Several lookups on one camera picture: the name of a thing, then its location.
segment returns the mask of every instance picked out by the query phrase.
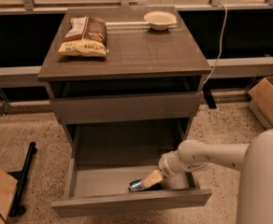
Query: concrete floor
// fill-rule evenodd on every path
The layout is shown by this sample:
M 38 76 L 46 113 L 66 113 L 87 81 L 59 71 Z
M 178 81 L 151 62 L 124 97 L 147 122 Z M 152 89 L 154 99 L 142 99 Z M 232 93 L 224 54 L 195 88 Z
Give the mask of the concrete floor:
M 64 196 L 70 145 L 47 102 L 12 105 L 7 116 L 0 116 L 0 167 L 6 172 L 20 170 L 32 141 L 36 142 L 37 153 L 22 198 L 27 211 L 22 217 L 9 218 L 9 224 L 236 223 L 239 173 L 213 164 L 209 170 L 196 173 L 201 188 L 212 190 L 203 207 L 59 218 L 50 204 Z M 263 130 L 248 103 L 218 104 L 212 110 L 201 105 L 189 138 L 211 144 L 241 144 Z

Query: open drawer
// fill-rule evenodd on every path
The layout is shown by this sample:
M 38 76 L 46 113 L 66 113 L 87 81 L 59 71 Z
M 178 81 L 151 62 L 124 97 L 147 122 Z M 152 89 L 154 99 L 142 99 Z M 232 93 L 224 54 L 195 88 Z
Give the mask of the open drawer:
M 78 217 L 204 205 L 211 192 L 192 174 L 129 193 L 129 183 L 157 168 L 161 155 L 181 142 L 174 119 L 80 124 L 75 134 L 65 197 L 52 203 L 60 217 Z
M 152 93 L 51 99 L 60 123 L 96 123 L 188 118 L 197 113 L 201 92 Z

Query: wooden cabinet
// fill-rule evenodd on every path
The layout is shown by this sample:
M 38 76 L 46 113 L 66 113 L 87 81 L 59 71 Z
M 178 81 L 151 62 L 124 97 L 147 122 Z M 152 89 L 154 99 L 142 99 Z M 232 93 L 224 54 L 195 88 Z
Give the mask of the wooden cabinet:
M 177 16 L 156 32 L 143 21 L 153 10 Z M 106 59 L 63 57 L 56 50 L 70 18 L 95 16 L 108 27 Z M 210 68 L 173 7 L 71 9 L 38 75 L 72 146 L 61 217 L 203 205 L 209 189 L 191 174 L 155 190 L 129 193 L 131 181 L 157 168 L 163 153 L 186 138 Z

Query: bowl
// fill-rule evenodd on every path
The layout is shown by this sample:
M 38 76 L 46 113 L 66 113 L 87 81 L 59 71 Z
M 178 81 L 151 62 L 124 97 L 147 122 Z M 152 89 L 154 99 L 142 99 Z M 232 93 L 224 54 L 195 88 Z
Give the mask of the bowl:
M 174 14 L 165 11 L 149 12 L 144 16 L 144 20 L 156 31 L 166 30 L 170 25 L 177 22 Z

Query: bag of chips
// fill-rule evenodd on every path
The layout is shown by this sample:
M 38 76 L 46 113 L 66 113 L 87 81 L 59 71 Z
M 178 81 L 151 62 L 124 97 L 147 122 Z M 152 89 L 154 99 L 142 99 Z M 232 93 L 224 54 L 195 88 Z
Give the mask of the bag of chips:
M 107 56 L 107 26 L 101 19 L 83 17 L 71 19 L 71 30 L 58 52 L 67 56 Z

